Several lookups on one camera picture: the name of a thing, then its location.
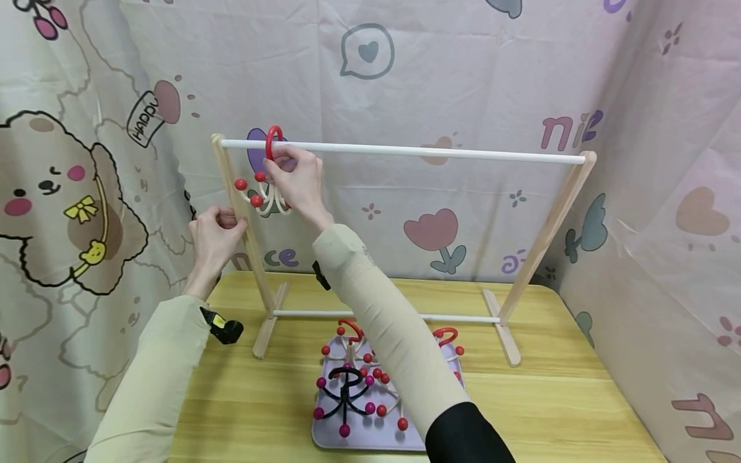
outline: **wrist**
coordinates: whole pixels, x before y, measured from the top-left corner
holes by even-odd
[[[206,301],[216,286],[216,280],[219,278],[219,272],[203,270],[203,266],[196,266],[188,275],[182,294],[189,295]]]
[[[321,235],[324,230],[334,225],[334,217],[323,207],[311,211],[304,218],[317,235]]]

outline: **arm sleeve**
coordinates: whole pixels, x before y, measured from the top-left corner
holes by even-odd
[[[514,462],[448,368],[430,329],[368,249],[335,224],[313,245],[322,274],[347,304],[399,391],[433,463]]]
[[[86,462],[164,462],[210,327],[192,296],[162,302],[139,337]]]

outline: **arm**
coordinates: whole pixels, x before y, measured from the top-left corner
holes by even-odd
[[[144,327],[93,442],[89,463],[165,462],[188,382],[201,360],[210,326],[201,312],[247,229],[231,209],[210,207],[188,227],[195,266],[182,296],[162,302]]]
[[[314,253],[337,296],[350,306],[399,391],[433,463],[514,462],[499,434],[448,369],[424,320],[373,263],[360,238],[334,223],[322,201],[322,160],[273,148],[265,167],[284,198],[319,234]]]
[[[205,305],[193,296],[162,302],[87,450],[86,462],[164,462],[190,375],[206,347]]]

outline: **yellow bow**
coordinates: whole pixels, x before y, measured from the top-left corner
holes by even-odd
[[[64,214],[70,219],[78,219],[81,224],[90,220],[98,212],[98,208],[93,206],[95,201],[92,196],[85,196],[79,203],[67,209]]]

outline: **hand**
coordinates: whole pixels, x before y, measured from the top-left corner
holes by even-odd
[[[193,236],[193,253],[196,262],[188,276],[183,294],[202,301],[211,294],[224,266],[234,254],[247,229],[247,221],[237,221],[230,207],[211,206],[188,224]]]
[[[334,218],[322,201],[322,160],[285,144],[273,148],[273,161],[265,159],[265,169],[286,202],[318,233],[331,226]]]

